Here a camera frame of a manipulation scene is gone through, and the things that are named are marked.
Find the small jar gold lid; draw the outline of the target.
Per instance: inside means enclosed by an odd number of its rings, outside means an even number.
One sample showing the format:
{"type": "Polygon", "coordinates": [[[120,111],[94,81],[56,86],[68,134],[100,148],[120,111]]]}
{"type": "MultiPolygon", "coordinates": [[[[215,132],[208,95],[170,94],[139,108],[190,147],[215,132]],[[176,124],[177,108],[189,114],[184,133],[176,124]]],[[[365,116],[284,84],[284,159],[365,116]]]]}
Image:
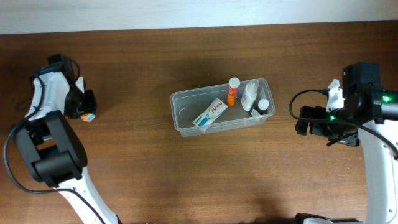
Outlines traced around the small jar gold lid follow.
{"type": "Polygon", "coordinates": [[[84,114],[83,116],[81,116],[80,119],[81,119],[82,121],[84,121],[84,122],[91,122],[92,120],[95,119],[95,117],[96,117],[95,114],[93,114],[93,113],[87,113],[87,114],[84,114]]]}

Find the dark bottle white cap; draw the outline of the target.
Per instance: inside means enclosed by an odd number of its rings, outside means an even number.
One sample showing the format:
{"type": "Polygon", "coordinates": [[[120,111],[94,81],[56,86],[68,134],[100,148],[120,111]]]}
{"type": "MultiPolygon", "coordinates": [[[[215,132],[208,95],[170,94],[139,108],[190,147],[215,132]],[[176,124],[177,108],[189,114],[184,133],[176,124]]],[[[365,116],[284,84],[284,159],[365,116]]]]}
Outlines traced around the dark bottle white cap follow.
{"type": "Polygon", "coordinates": [[[263,99],[258,101],[258,104],[255,107],[255,110],[260,115],[263,115],[264,113],[266,113],[268,107],[269,107],[269,101],[266,98],[263,98],[263,99]]]}

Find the white spray bottle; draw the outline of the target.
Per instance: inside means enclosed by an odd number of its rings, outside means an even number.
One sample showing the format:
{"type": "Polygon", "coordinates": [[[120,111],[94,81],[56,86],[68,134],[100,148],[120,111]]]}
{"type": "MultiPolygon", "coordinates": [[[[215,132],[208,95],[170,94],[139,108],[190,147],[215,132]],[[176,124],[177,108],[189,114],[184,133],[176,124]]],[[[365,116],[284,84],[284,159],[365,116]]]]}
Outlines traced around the white spray bottle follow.
{"type": "Polygon", "coordinates": [[[241,106],[243,110],[249,112],[252,108],[256,98],[257,98],[257,90],[259,88],[259,80],[253,79],[249,83],[246,84],[243,96],[241,98],[241,106]]]}

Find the orange tube white cap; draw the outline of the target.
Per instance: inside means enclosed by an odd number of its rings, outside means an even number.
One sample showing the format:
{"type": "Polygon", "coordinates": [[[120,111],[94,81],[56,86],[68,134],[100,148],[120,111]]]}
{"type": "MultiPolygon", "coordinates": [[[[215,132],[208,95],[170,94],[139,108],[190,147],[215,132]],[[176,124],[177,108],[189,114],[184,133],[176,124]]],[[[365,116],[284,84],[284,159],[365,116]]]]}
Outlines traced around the orange tube white cap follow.
{"type": "Polygon", "coordinates": [[[236,95],[238,94],[238,89],[241,82],[240,79],[233,77],[229,79],[228,85],[228,95],[227,95],[227,104],[228,106],[234,106],[236,102],[236,95]]]}

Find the white Panadol box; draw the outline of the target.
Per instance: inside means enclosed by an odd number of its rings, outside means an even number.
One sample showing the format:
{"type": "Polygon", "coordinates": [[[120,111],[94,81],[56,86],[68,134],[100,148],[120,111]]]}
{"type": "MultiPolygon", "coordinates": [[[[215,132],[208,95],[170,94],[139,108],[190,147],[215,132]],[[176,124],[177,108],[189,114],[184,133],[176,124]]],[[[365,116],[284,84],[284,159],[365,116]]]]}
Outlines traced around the white Panadol box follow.
{"type": "Polygon", "coordinates": [[[193,120],[194,126],[204,127],[212,124],[216,119],[218,119],[226,110],[228,105],[222,102],[219,98],[215,98],[211,105],[202,112],[197,118],[193,120]]]}

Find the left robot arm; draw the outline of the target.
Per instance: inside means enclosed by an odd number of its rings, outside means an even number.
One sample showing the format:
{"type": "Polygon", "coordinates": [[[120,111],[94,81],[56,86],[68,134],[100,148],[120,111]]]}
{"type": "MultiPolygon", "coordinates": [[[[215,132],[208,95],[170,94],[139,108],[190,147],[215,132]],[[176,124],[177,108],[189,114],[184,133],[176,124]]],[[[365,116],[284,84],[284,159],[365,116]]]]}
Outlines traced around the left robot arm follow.
{"type": "Polygon", "coordinates": [[[30,78],[34,91],[28,113],[12,127],[4,143],[7,173],[27,193],[59,193],[83,223],[120,223],[90,179],[85,148],[68,122],[92,121],[97,109],[95,95],[87,89],[74,59],[56,54],[47,61],[30,78]],[[10,141],[14,141],[32,178],[45,183],[46,190],[28,189],[16,180],[7,158],[10,141]]]}

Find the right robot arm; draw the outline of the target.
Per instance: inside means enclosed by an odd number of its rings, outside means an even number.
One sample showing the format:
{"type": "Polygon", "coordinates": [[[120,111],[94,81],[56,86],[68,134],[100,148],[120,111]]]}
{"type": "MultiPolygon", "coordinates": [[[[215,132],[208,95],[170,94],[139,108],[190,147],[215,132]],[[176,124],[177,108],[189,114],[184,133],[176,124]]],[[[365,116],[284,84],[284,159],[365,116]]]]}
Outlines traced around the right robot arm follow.
{"type": "Polygon", "coordinates": [[[323,136],[328,145],[363,148],[368,205],[366,223],[397,223],[397,91],[381,84],[380,66],[358,62],[317,91],[325,107],[303,106],[295,130],[323,136]]]}

